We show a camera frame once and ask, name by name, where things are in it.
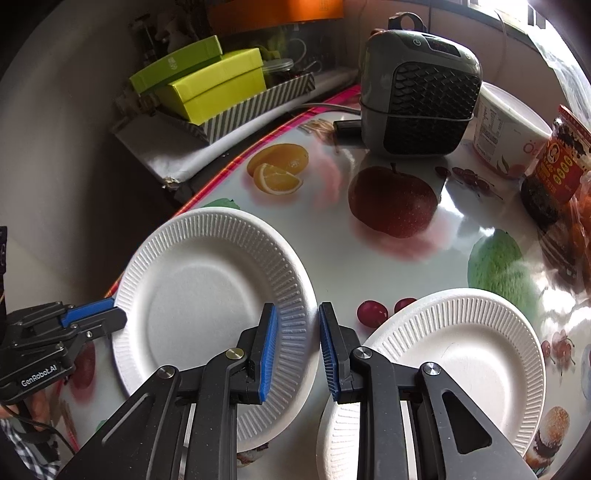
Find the left hand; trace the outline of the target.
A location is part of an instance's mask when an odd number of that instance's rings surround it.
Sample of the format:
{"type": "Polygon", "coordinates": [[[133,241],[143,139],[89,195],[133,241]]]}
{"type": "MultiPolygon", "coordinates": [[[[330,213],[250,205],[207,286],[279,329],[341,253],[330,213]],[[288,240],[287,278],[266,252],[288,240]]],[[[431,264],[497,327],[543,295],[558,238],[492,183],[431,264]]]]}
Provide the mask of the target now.
{"type": "MultiPolygon", "coordinates": [[[[42,431],[46,425],[53,426],[49,397],[45,389],[35,392],[28,399],[24,400],[24,405],[31,419],[37,423],[35,426],[36,430],[42,431]]],[[[13,419],[13,413],[22,415],[20,404],[8,405],[7,407],[1,406],[0,411],[2,420],[13,419]]]]}

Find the checkered sleeve forearm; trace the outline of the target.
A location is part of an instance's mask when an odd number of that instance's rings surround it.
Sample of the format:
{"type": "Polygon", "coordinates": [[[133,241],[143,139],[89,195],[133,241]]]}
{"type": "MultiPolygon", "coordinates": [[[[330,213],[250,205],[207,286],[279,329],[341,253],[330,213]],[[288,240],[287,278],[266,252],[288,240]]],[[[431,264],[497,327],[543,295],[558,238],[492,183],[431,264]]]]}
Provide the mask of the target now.
{"type": "Polygon", "coordinates": [[[23,466],[35,479],[55,479],[60,468],[60,460],[42,460],[41,454],[23,441],[20,434],[7,419],[1,420],[1,431],[6,436],[10,450],[13,451],[23,466]]]}

